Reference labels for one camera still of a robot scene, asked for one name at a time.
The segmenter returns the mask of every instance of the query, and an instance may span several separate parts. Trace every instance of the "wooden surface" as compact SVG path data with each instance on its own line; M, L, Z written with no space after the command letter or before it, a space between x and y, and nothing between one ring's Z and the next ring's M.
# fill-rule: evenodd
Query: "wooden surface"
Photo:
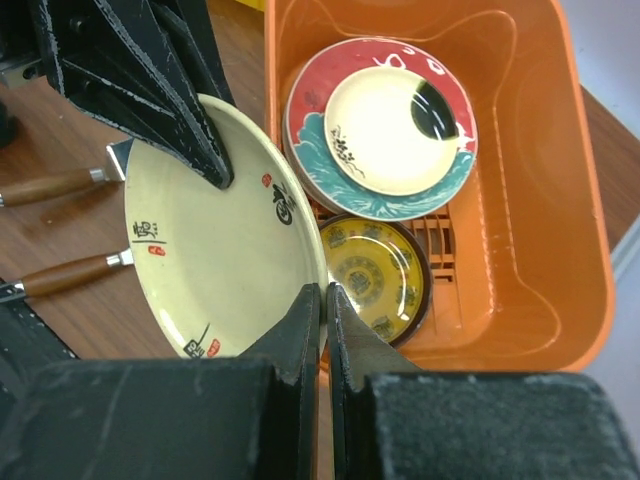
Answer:
M211 17L238 108L264 125L262 14L233 0L210 0ZM124 136L77 112L39 79L0 99L20 120L18 139L0 151L0 185L106 161L105 145ZM613 247L640 212L640 143L585 95ZM127 247L122 185L0 210L0 276L19 278L60 262ZM34 309L81 358L174 356L149 311L135 271L55 297ZM321 389L319 474L329 478L327 389Z

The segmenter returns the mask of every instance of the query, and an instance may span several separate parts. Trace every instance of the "yellow plate with dark rim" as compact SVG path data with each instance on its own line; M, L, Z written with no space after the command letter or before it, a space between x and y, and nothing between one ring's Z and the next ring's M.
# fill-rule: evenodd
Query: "yellow plate with dark rim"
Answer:
M398 346L411 337L431 303L433 279L424 250L399 223L350 215L320 228L329 281L345 289L360 318Z

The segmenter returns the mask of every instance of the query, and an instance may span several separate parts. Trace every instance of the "cream plate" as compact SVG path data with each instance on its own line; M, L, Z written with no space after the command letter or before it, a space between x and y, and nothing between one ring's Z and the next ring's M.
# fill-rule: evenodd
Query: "cream plate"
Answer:
M377 66L347 77L325 111L333 158L353 181L385 195L413 195L438 183L458 150L456 120L420 75Z
M221 191L172 155L134 141L127 231L149 306L185 357L234 356L328 275L302 187L268 137L233 106L200 95L229 152Z

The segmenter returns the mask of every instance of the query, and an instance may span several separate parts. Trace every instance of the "plate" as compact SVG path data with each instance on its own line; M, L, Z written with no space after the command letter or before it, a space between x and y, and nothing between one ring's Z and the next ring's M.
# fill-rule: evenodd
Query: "plate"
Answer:
M434 186L458 151L449 104L423 77L403 68L364 68L344 79L327 103L324 133L338 167L385 195L414 195Z
M235 107L199 98L229 152L232 185L219 190L135 140L127 232L144 294L176 352L235 356L284 317L303 285L324 291L328 276L311 207L282 154Z
M433 285L411 232L351 215L332 218L320 232L330 281L343 286L362 321L394 347L408 340L425 318Z
M453 165L435 186L415 195L381 195L358 185L337 166L324 136L324 111L340 82L363 68L385 65L427 79L447 99L456 117L460 143ZM437 210L464 185L475 162L476 123L462 86L434 57L396 40L356 38L322 50L296 79L285 112L285 142L305 181L340 210L371 220L410 220Z

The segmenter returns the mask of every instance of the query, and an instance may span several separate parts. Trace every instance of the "orange plastic basket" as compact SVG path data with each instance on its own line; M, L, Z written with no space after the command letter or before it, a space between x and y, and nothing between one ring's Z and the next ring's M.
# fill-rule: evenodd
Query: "orange plastic basket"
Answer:
M267 125L319 50L380 35L422 48L466 88L479 129L462 191L408 223L436 279L400 351L440 370L579 370L611 328L614 284L568 26L555 0L270 0ZM319 221L327 212L316 207Z

